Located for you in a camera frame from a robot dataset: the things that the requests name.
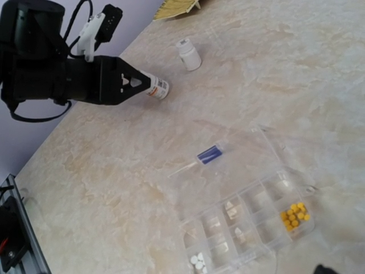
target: robotic arm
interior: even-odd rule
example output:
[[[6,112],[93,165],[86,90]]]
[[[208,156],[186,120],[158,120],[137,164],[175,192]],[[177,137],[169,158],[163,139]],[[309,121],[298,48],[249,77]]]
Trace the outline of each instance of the robotic arm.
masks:
[[[90,0],[81,0],[78,9],[84,2],[89,2],[92,10]],[[101,13],[91,16],[80,37],[69,47],[66,38],[77,11],[62,38],[63,6],[48,0],[8,0],[3,5],[0,16],[1,99],[15,120],[46,122],[66,113],[71,99],[116,105],[150,88],[151,79],[122,59],[94,56],[101,43],[111,40],[122,10],[107,5]],[[71,53],[75,44],[79,55]],[[132,79],[138,80],[139,85],[132,87]],[[53,99],[67,108],[61,115],[44,119],[24,118],[15,113],[20,103],[32,99]]]

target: yellow pill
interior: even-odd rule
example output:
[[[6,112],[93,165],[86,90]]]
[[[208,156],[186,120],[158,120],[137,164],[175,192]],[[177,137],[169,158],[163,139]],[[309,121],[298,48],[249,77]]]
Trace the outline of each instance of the yellow pill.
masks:
[[[297,226],[299,226],[299,222],[298,222],[297,220],[292,221],[292,222],[291,222],[291,225],[292,225],[293,227],[297,227]]]
[[[291,205],[291,210],[293,210],[294,213],[298,213],[300,211],[299,207],[296,204]]]
[[[287,214],[286,214],[286,212],[281,212],[281,213],[280,213],[280,216],[281,216],[281,219],[282,219],[283,221],[287,220]]]
[[[298,213],[297,217],[298,217],[299,220],[303,220],[304,219],[304,214],[300,212],[300,213]]]

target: white pill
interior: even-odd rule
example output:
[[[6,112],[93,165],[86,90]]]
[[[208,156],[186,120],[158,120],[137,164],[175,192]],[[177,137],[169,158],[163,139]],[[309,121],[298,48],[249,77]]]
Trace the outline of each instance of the white pill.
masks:
[[[236,236],[239,237],[239,236],[241,236],[242,231],[238,227],[236,227],[234,230],[234,234],[236,234]]]
[[[198,254],[198,260],[199,260],[199,261],[204,261],[203,253],[201,253],[201,252],[200,252],[200,253]]]
[[[227,203],[226,203],[226,210],[229,210],[230,208],[232,208],[233,207],[233,204],[230,202],[230,201],[228,201]]]
[[[192,256],[190,258],[190,262],[193,264],[193,265],[196,265],[196,263],[198,262],[198,257],[197,256]]]
[[[198,269],[198,270],[201,270],[203,268],[203,263],[201,261],[198,261],[195,265],[195,268]]]

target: bottle cap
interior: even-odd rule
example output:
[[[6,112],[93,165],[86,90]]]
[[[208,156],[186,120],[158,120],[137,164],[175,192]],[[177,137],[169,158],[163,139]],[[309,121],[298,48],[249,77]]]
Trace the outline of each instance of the bottle cap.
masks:
[[[178,41],[176,43],[176,47],[179,50],[180,54],[187,53],[194,48],[193,43],[190,41],[189,38],[185,38],[185,39]]]

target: white bracket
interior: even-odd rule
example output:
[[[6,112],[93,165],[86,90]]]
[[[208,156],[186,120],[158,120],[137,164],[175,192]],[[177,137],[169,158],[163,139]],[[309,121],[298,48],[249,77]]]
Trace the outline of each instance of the white bracket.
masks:
[[[94,61],[96,35],[104,21],[105,14],[99,13],[92,16],[90,21],[85,24],[80,32],[80,39],[77,44],[78,55],[85,55],[85,61],[92,63]]]

